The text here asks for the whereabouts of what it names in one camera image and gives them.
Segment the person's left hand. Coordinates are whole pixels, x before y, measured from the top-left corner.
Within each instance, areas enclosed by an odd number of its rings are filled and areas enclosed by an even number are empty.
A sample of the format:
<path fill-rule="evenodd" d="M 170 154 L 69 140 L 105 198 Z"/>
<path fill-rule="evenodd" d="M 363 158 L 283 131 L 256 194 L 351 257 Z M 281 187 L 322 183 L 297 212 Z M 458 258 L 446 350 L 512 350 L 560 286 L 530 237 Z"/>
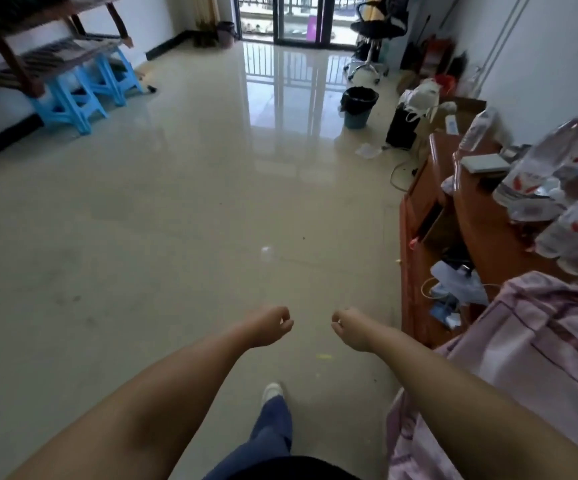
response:
<path fill-rule="evenodd" d="M 237 325 L 237 332 L 242 337 L 247 349 L 266 347 L 283 338 L 276 337 L 272 331 L 271 309 L 273 307 L 260 308 Z"/>

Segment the blue plastic stool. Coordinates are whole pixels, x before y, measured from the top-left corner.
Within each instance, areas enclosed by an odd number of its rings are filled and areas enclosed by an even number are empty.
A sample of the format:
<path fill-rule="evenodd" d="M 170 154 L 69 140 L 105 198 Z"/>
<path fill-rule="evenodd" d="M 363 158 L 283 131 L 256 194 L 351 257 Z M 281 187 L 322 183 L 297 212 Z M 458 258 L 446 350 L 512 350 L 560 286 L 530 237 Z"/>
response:
<path fill-rule="evenodd" d="M 120 48 L 95 55 L 92 69 L 78 66 L 75 75 L 84 92 L 109 98 L 117 107 L 127 105 L 127 94 L 132 91 L 141 95 L 155 91 L 152 86 L 142 85 L 133 65 Z"/>
<path fill-rule="evenodd" d="M 48 83 L 49 98 L 27 96 L 26 99 L 44 126 L 70 125 L 79 135 L 87 136 L 92 133 L 92 117 L 109 119 L 109 115 L 94 94 L 86 74 L 75 72 L 74 78 L 79 84 L 77 89 L 71 88 L 66 79 L 60 76 Z"/>

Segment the red box pile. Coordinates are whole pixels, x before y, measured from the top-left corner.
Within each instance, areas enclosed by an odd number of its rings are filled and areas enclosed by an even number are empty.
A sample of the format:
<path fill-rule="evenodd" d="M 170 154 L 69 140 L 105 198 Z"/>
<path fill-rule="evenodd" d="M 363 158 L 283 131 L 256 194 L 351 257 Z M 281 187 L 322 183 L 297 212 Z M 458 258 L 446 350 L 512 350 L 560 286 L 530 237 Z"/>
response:
<path fill-rule="evenodd" d="M 427 79 L 444 73 L 451 61 L 454 49 L 455 43 L 451 38 L 429 36 L 421 47 L 418 75 Z"/>

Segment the black shirt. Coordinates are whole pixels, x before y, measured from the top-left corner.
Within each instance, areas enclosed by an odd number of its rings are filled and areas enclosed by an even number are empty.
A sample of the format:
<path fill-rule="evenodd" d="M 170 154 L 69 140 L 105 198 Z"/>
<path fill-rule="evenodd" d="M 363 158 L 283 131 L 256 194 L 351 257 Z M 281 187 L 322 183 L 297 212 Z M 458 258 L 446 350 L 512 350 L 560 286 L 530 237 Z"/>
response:
<path fill-rule="evenodd" d="M 286 456 L 262 461 L 245 468 L 228 480 L 361 480 L 324 460 L 307 456 Z"/>

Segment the brown wooden cabinet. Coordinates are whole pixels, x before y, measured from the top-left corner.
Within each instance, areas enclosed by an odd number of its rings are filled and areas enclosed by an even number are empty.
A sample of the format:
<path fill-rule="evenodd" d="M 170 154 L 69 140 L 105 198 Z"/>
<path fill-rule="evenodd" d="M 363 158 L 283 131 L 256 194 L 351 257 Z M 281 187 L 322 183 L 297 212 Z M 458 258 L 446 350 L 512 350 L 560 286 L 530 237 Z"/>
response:
<path fill-rule="evenodd" d="M 554 261 L 529 251 L 506 209 L 482 188 L 479 177 L 461 167 L 461 156 L 455 154 L 460 140 L 444 133 L 429 137 L 429 148 L 399 208 L 402 330 L 431 349 L 465 331 L 485 309 L 462 306 L 456 330 L 431 316 L 434 301 L 423 292 L 431 285 L 431 267 L 453 246 L 466 247 L 489 298 L 504 282 L 529 271 L 574 281 Z"/>

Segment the white and blue bag bundle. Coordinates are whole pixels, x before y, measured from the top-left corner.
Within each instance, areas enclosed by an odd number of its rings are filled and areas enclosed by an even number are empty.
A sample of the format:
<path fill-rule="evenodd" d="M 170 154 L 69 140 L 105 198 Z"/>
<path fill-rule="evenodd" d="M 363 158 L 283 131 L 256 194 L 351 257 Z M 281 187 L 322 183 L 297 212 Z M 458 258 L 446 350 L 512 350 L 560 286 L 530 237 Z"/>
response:
<path fill-rule="evenodd" d="M 430 268 L 431 276 L 420 287 L 421 296 L 432 301 L 430 315 L 449 330 L 462 327 L 461 309 L 470 305 L 488 306 L 487 284 L 475 268 L 452 266 L 444 260 Z"/>

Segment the white shoe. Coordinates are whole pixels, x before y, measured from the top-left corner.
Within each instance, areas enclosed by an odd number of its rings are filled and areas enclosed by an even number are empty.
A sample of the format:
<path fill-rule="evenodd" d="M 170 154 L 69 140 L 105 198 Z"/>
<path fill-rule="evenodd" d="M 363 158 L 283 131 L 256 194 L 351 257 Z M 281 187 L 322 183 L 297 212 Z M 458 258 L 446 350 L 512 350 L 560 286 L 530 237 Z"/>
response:
<path fill-rule="evenodd" d="M 284 399 L 284 390 L 280 383 L 272 382 L 268 384 L 262 392 L 261 406 L 264 407 L 269 401 L 276 397 Z"/>

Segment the dark wooden bench frame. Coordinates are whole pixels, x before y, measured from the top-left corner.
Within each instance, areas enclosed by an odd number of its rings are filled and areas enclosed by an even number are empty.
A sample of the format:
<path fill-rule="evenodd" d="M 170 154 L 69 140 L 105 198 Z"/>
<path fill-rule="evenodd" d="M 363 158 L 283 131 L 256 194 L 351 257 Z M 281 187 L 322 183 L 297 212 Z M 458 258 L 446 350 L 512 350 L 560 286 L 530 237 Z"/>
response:
<path fill-rule="evenodd" d="M 44 95 L 45 85 L 98 55 L 122 45 L 133 46 L 114 2 L 119 0 L 0 0 L 0 88 L 32 98 Z M 118 34 L 87 32 L 79 15 L 106 7 Z M 68 37 L 16 54 L 8 39 L 53 22 L 63 22 Z"/>

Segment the person's left forearm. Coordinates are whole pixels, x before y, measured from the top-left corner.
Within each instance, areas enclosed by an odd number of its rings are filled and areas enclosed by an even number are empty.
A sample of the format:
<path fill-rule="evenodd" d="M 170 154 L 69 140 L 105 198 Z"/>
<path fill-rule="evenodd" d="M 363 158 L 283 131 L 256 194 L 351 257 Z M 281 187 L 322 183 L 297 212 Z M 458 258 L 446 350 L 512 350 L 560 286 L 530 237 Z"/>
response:
<path fill-rule="evenodd" d="M 153 364 L 6 480 L 167 480 L 236 362 L 237 326 Z"/>

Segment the brown cardboard box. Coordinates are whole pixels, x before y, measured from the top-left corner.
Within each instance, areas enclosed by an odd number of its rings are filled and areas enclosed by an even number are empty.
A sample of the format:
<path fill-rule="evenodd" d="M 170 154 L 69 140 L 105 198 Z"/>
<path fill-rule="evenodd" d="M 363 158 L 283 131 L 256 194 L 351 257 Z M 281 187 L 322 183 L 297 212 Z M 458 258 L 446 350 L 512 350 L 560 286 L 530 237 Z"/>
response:
<path fill-rule="evenodd" d="M 475 116 L 487 108 L 485 100 L 461 96 L 440 96 L 430 116 L 430 132 L 464 135 Z M 455 119 L 455 128 L 446 129 L 446 117 Z"/>

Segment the small grey waste bin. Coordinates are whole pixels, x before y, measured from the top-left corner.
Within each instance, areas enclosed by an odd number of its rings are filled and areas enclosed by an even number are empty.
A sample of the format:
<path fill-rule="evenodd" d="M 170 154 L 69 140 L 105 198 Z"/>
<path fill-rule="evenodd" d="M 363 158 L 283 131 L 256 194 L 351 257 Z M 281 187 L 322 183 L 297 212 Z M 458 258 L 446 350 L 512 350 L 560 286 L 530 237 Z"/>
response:
<path fill-rule="evenodd" d="M 220 21 L 216 24 L 216 35 L 221 48 L 231 48 L 237 40 L 237 30 L 234 22 Z"/>

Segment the glass sliding door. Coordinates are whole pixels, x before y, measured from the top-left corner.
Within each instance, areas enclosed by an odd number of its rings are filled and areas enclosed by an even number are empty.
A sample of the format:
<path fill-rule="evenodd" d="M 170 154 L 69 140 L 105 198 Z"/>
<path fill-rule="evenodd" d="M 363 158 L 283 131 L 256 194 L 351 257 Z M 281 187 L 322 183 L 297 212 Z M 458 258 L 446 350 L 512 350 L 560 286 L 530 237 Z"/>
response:
<path fill-rule="evenodd" d="M 244 41 L 312 48 L 350 49 L 352 23 L 366 0 L 232 0 Z"/>

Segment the pink plaid cloth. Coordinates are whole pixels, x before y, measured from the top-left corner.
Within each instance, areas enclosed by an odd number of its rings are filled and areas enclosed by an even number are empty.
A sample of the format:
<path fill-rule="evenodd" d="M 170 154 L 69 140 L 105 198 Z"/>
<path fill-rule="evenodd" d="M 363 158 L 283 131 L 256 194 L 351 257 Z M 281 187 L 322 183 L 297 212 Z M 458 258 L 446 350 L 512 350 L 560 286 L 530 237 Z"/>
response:
<path fill-rule="evenodd" d="M 433 352 L 578 446 L 578 286 L 538 272 L 509 280 L 466 332 Z M 404 387 L 387 430 L 388 480 L 465 480 Z"/>

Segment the black office chair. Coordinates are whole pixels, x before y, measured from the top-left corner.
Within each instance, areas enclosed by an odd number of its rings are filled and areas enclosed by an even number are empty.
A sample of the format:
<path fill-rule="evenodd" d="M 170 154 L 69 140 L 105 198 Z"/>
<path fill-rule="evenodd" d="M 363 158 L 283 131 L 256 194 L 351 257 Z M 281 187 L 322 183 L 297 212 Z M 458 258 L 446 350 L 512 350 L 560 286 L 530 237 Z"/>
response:
<path fill-rule="evenodd" d="M 410 0 L 368 0 L 356 7 L 358 21 L 353 22 L 350 28 L 353 32 L 365 39 L 369 44 L 364 61 L 350 61 L 343 67 L 347 80 L 352 82 L 359 70 L 372 72 L 374 84 L 379 84 L 382 78 L 387 77 L 391 67 L 386 62 L 373 60 L 374 53 L 382 53 L 385 41 L 402 38 L 409 28 Z M 375 8 L 381 15 L 380 20 L 369 20 L 363 16 L 363 8 Z"/>

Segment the white plastic bag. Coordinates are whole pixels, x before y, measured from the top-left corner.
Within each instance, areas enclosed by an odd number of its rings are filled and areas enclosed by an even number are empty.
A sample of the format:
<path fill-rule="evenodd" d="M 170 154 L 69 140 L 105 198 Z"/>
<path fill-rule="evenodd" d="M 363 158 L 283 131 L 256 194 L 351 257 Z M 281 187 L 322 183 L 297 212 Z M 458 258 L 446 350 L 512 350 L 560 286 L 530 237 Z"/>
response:
<path fill-rule="evenodd" d="M 406 89 L 398 101 L 405 111 L 405 121 L 412 123 L 427 118 L 439 104 L 443 87 L 435 79 L 424 79 L 414 89 Z"/>

